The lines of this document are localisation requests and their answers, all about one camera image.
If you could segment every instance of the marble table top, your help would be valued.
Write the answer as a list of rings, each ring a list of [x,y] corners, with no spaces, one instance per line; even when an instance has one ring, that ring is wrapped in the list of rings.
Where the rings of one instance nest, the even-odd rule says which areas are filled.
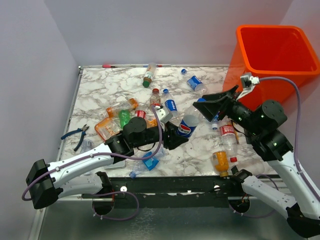
[[[81,128],[84,124],[90,126],[86,131],[85,139],[90,139],[94,147],[103,140],[95,131],[95,125],[101,121],[100,114],[105,109],[126,100],[126,97],[134,97],[139,104],[146,104],[152,94],[153,88],[158,88],[160,94],[163,89],[169,89],[173,95],[179,116],[171,122],[178,125],[185,110],[195,102],[199,96],[183,80],[180,73],[181,67],[157,68],[155,78],[149,88],[142,86],[145,67],[132,68],[85,68],[79,85],[74,110],[71,115],[69,130]],[[222,91],[223,82],[227,73],[227,67],[186,67],[193,72],[208,88],[210,94]],[[81,148],[74,152],[73,148],[78,144],[80,133],[69,136],[65,140],[62,152],[62,160],[79,154]],[[273,169],[263,162],[254,152],[251,145],[246,144],[243,134],[239,134],[237,159],[239,163],[245,163],[254,169],[257,174],[275,174]],[[212,153],[222,151],[221,138],[214,134],[211,124],[203,119],[198,125],[189,142],[174,150],[165,150],[165,157],[152,171],[146,171],[141,177],[181,177],[181,176],[215,176],[219,175],[213,167]],[[109,169],[109,177],[128,177],[136,164],[134,160],[126,160],[125,168]]]

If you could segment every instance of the orange bin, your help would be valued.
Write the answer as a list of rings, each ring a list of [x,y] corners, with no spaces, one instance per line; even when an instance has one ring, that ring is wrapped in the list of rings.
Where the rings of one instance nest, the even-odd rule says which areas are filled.
[[[240,76],[286,77],[298,87],[320,74],[320,63],[305,33],[295,26],[241,25],[236,30],[237,44],[227,71],[223,91],[239,85]],[[294,88],[283,80],[263,81],[240,101],[255,110],[265,100],[283,103]]]

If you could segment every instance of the white wall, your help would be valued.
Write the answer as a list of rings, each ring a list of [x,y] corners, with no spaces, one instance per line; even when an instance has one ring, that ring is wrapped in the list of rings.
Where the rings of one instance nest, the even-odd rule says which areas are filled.
[[[281,24],[300,27],[308,37],[312,47],[320,57],[320,1],[294,0]],[[320,77],[301,90],[303,104],[301,106],[301,123],[299,135],[298,157],[305,170],[320,188]],[[285,105],[290,115],[280,130],[294,144],[294,129],[297,110],[296,97],[293,96]]]
[[[44,0],[80,65],[228,64],[241,24],[280,24],[292,0]]]
[[[28,238],[34,161],[54,161],[78,68],[42,0],[0,3],[0,239]]]

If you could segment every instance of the pliers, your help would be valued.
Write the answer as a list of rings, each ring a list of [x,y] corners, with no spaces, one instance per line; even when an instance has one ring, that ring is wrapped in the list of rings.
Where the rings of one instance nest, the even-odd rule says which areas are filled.
[[[78,128],[77,130],[70,131],[70,132],[66,133],[65,135],[63,135],[61,137],[61,140],[65,139],[66,137],[69,137],[69,136],[71,136],[73,134],[82,132],[78,145],[73,149],[73,151],[76,152],[80,148],[82,142],[84,141],[84,138],[85,138],[85,135],[86,135],[86,131],[88,130],[88,128],[89,128],[89,126],[87,126],[87,124],[85,124],[82,128]]]

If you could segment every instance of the red label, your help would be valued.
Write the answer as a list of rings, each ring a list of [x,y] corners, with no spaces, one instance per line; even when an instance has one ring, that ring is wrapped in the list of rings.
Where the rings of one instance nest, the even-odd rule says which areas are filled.
[[[146,112],[145,111],[137,110],[137,111],[134,112],[134,115],[136,117],[140,117],[140,118],[146,119]]]
[[[224,125],[220,127],[221,136],[225,134],[235,134],[234,127],[232,125]]]

